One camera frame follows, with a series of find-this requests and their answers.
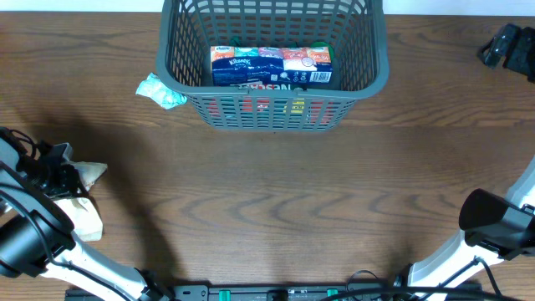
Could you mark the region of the beige paper pouch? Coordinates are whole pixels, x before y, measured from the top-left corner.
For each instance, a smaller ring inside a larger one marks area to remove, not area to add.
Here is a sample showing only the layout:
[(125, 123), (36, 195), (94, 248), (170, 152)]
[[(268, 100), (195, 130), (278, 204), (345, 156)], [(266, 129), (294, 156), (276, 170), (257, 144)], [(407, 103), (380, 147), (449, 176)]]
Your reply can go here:
[[(70, 161), (69, 164), (79, 173), (86, 190), (89, 190), (108, 169), (105, 163)], [(88, 196), (58, 199), (54, 203), (70, 218), (74, 224), (74, 232), (82, 241), (93, 242), (102, 238), (104, 225), (97, 206)]]

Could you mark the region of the teal packet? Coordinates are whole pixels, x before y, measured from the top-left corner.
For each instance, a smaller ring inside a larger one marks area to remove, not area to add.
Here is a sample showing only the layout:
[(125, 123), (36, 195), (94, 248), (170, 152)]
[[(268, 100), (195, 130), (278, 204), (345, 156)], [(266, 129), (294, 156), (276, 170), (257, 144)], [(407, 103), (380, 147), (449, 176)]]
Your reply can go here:
[(152, 99), (164, 110), (174, 109), (187, 102), (187, 97), (168, 88), (154, 73), (150, 73), (145, 80), (140, 82), (135, 93)]

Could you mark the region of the green lid jar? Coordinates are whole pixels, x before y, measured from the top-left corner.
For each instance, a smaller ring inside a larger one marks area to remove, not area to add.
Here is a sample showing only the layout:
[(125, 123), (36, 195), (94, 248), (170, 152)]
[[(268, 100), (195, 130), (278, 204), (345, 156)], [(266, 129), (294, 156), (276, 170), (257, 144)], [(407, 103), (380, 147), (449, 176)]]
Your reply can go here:
[(310, 56), (317, 63), (330, 64), (334, 58), (334, 49), (326, 42), (314, 42), (310, 47), (310, 51)]

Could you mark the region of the Kleenex tissue multipack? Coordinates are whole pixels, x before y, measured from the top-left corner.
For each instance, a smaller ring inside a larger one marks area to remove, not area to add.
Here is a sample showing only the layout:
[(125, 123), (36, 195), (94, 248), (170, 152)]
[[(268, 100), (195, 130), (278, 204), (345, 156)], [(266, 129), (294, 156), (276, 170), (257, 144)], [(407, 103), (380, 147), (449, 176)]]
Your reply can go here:
[(212, 46), (210, 70), (216, 86), (327, 84), (334, 68), (327, 47)]

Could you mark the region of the green Nescafe coffee bag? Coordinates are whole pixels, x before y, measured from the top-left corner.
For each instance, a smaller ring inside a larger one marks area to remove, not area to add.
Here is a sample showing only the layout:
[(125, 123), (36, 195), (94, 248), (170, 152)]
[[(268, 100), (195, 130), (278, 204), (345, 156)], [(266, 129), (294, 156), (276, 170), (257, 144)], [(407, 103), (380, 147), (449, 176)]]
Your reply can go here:
[(234, 59), (239, 65), (231, 68), (229, 86), (239, 89), (295, 89), (293, 84), (282, 72), (283, 51), (270, 47), (243, 47), (238, 37), (233, 37), (230, 45), (234, 48)]

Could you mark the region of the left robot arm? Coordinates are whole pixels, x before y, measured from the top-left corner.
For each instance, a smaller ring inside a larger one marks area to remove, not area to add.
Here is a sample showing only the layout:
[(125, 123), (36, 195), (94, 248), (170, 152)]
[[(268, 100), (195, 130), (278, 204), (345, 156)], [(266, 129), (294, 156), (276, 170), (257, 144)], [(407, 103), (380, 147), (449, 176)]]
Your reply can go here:
[(1, 211), (17, 213), (1, 226), (1, 274), (55, 278), (103, 300), (172, 300), (149, 272), (89, 245), (103, 233), (89, 189), (107, 166), (74, 162), (72, 153), (68, 143), (35, 143), (1, 129)]

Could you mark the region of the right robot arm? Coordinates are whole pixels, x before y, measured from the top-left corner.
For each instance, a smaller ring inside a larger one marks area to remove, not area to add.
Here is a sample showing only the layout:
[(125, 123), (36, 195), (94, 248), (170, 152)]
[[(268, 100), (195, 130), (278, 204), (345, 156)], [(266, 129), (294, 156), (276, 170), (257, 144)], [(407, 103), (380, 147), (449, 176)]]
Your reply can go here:
[[(478, 50), (494, 69), (534, 81), (534, 29), (504, 25)], [(518, 256), (534, 254), (534, 162), (531, 161), (504, 197), (476, 189), (466, 198), (459, 230), (428, 258), (412, 263), (396, 280), (403, 287), (458, 288), (482, 269)]]

